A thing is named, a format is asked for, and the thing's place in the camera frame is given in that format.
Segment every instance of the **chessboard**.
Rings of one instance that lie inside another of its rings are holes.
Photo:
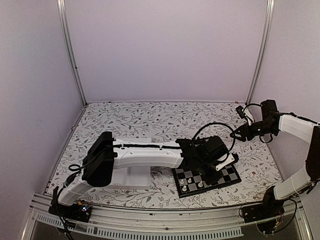
[[[221,171],[223,177],[219,179],[217,184],[207,185],[202,175],[195,170],[183,168],[172,169],[179,198],[202,194],[212,189],[225,188],[241,182],[241,178],[234,165],[225,166]]]

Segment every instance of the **wire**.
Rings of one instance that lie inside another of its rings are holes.
[[[281,228],[280,230],[275,231],[275,232],[274,232],[275,234],[278,233],[278,232],[281,232],[283,229],[285,229],[286,227],[288,227],[289,224],[290,224],[290,223],[295,219],[295,217],[296,217],[296,213],[297,213],[297,209],[298,209],[298,204],[297,204],[297,202],[296,202],[295,200],[293,200],[293,199],[289,199],[289,200],[290,200],[291,202],[294,202],[294,205],[295,205],[294,213],[293,213],[291,219],[289,220],[289,222],[288,222],[283,228]]]
[[[310,123],[313,123],[313,124],[316,124],[316,125],[320,125],[319,122],[316,122],[316,121],[311,120],[309,118],[306,118],[304,116],[298,116],[298,115],[294,114],[293,112],[279,112],[279,113],[283,114],[283,115],[291,115],[291,116],[293,116],[293,117],[295,117],[297,119],[301,119],[301,120],[304,120],[304,121],[307,121],[307,122],[310,122]]]
[[[260,108],[261,108],[261,104],[258,104],[258,103],[250,103],[250,104],[246,105],[242,111],[245,111],[246,108],[248,108],[248,107],[250,107],[250,106],[257,106],[257,107],[260,107]]]
[[[78,172],[81,169],[84,169],[86,166],[91,164],[94,160],[96,160],[102,151],[106,151],[108,149],[112,148],[155,148],[155,149],[181,149],[179,146],[161,146],[161,145],[155,145],[155,144],[118,144],[113,146],[106,146],[106,148],[103,148],[100,152],[98,152],[94,158],[92,158],[90,161],[88,161],[85,165],[78,165],[78,164],[71,164],[69,165],[68,169],[71,172]]]
[[[201,131],[202,131],[203,129],[205,129],[205,128],[211,126],[211,125],[222,125],[222,126],[225,126],[225,127],[227,127],[228,129],[230,129],[233,134],[235,134],[235,131],[234,131],[228,124],[226,124],[226,123],[223,123],[223,122],[210,122],[210,123],[207,123],[206,125],[202,126],[202,127],[196,132],[196,134],[195,134],[195,135],[193,136],[193,138],[191,139],[192,142],[195,141],[196,137],[201,133]],[[236,139],[233,138],[233,140],[232,140],[232,145],[231,145],[231,147],[230,147],[230,149],[229,149],[229,152],[234,148],[235,143],[236,143]]]
[[[263,232],[262,232],[263,235],[273,235],[273,234],[279,233],[279,232],[281,232],[282,230],[284,230],[285,228],[287,228],[287,227],[290,225],[290,223],[295,219],[296,213],[297,213],[297,209],[298,209],[298,204],[297,204],[297,202],[296,202],[295,200],[293,200],[293,199],[288,199],[288,200],[290,200],[291,202],[294,202],[294,205],[295,205],[294,213],[293,213],[292,217],[290,218],[289,222],[288,222],[283,228],[281,228],[280,230],[276,230],[276,231],[274,231],[273,233],[263,233]]]
[[[61,190],[58,192],[56,198],[58,199],[59,198],[59,195],[61,194],[63,188],[61,188]],[[74,240],[74,238],[71,236],[71,232],[70,230],[68,229],[67,227],[67,220],[63,220],[63,218],[60,216],[59,214],[59,210],[58,210],[58,203],[55,204],[55,210],[56,210],[56,213],[58,214],[58,217],[60,219],[60,221],[62,222],[62,225],[63,225],[63,228],[64,228],[64,234],[65,236],[69,239],[69,240]]]
[[[270,133],[270,140],[269,140],[269,141],[263,141],[261,136],[259,136],[259,139],[260,139],[260,141],[261,141],[262,143],[268,144],[268,143],[271,143],[274,138],[272,137],[272,134]]]

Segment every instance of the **white wall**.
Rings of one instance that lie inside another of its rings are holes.
[[[0,1],[0,239],[18,239],[81,108],[57,2]]]
[[[320,1],[275,1],[266,55],[253,102],[275,99],[281,112],[320,122]],[[284,178],[304,164],[308,145],[280,134],[269,144]],[[301,197],[320,239],[320,187]]]
[[[68,0],[88,102],[246,100],[266,0]]]

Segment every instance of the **leaf pattern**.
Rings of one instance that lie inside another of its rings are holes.
[[[49,182],[47,193],[62,186],[70,164],[82,164],[82,159],[98,136],[105,131],[115,138],[152,138],[165,142],[191,138],[210,122],[223,122],[233,129],[243,124],[236,113],[237,103],[206,102],[106,102],[90,104],[68,143]],[[211,126],[200,136],[218,135],[227,147],[232,144],[229,130]],[[236,144],[232,152],[239,155],[235,167],[241,183],[179,198],[172,171],[166,167],[151,168],[150,188],[146,190],[95,188],[81,198],[96,204],[133,208],[189,209],[244,204],[262,199],[266,189],[282,180],[266,144],[259,138]]]

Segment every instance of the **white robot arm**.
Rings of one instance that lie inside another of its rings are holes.
[[[250,122],[237,128],[231,136],[245,142],[255,136],[270,134],[277,136],[279,132],[293,135],[309,144],[309,152],[303,167],[283,182],[267,189],[262,204],[256,207],[243,207],[245,220],[270,218],[278,215],[283,203],[294,195],[299,195],[308,190],[307,194],[320,180],[320,125],[317,122],[294,113],[280,113],[274,100],[266,100],[261,103],[262,121]],[[241,118],[246,118],[242,107],[237,112]]]
[[[114,139],[111,132],[103,132],[83,159],[82,166],[69,166],[75,173],[66,179],[59,192],[58,188],[54,190],[49,212],[69,219],[88,221],[88,217],[83,217],[83,211],[79,211],[83,207],[85,214],[90,217],[88,205],[80,202],[78,206],[75,201],[92,188],[108,186],[114,169],[137,166],[183,167],[198,171],[207,184],[214,184],[222,177],[222,168],[236,163],[238,155],[230,153],[218,136],[195,138],[146,144]]]
[[[260,213],[261,219],[278,215],[284,201],[306,190],[309,192],[320,179],[320,125],[293,113],[278,112],[274,100],[266,100],[258,105],[262,112],[262,121],[258,122],[253,121],[246,108],[237,107],[239,116],[246,119],[247,123],[232,132],[230,136],[234,140],[245,142],[255,136],[261,139],[266,134],[270,134],[272,140],[272,135],[283,132],[307,142],[310,147],[306,163],[298,172],[267,189],[262,204],[257,205],[256,209],[253,210],[251,206],[242,208],[243,215],[250,218],[255,214],[252,218],[255,220],[258,220],[257,213]],[[79,215],[81,211],[74,202],[91,188],[110,184],[113,169],[135,166],[185,167],[200,172],[207,184],[213,184],[221,178],[221,169],[236,163],[238,159],[238,155],[230,153],[218,136],[146,145],[113,139],[111,132],[103,132],[88,151],[82,166],[70,166],[77,167],[69,168],[75,173],[67,178],[59,192],[58,188],[54,190],[49,212],[55,215],[60,212],[66,218],[87,222],[90,214],[86,212],[85,217]],[[88,210],[87,205],[79,204]]]

